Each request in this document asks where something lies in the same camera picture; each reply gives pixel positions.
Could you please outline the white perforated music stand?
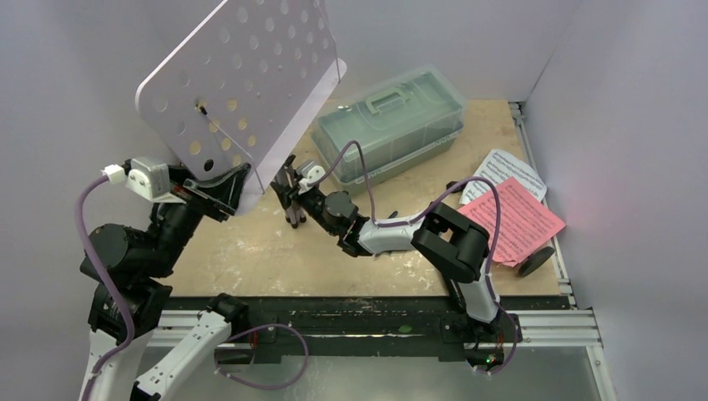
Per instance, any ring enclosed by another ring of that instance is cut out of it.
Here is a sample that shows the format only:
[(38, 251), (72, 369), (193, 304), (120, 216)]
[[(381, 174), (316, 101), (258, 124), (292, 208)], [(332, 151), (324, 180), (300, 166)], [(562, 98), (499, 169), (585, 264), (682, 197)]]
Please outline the white perforated music stand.
[(145, 123), (198, 180), (243, 165), (253, 209), (346, 73), (322, 1), (222, 1), (136, 90)]

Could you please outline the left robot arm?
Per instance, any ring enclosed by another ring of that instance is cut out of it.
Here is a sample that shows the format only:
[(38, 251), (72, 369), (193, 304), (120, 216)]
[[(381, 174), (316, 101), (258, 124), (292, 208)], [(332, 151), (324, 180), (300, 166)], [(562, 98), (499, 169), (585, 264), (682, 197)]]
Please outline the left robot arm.
[(74, 206), (84, 248), (79, 269), (97, 282), (88, 315), (90, 349), (81, 399), (166, 400), (219, 343), (246, 336), (247, 304), (222, 293), (208, 301), (191, 331), (162, 361), (143, 375), (137, 373), (172, 292), (163, 279), (171, 275), (204, 218), (220, 222), (235, 214), (250, 169), (243, 163), (198, 180), (182, 165), (151, 165), (137, 158), (104, 167), (101, 183), (163, 183), (144, 231), (120, 224), (88, 230), (83, 209), (89, 194), (80, 194)]

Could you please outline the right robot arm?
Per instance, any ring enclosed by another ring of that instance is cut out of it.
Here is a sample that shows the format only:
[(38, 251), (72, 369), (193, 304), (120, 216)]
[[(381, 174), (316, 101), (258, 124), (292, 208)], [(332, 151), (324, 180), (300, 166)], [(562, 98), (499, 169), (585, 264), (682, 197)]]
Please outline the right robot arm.
[(360, 214), (348, 192), (324, 194), (319, 184), (327, 171), (313, 160), (294, 168), (290, 155), (276, 173), (271, 188), (292, 227), (312, 219), (349, 256), (418, 251), (441, 274), (458, 308), (469, 317), (471, 334), (488, 340), (502, 327), (500, 298), (490, 271), (501, 226), (501, 200), (490, 180), (494, 227), (488, 230), (444, 203), (442, 197), (427, 209), (404, 217), (377, 220)]

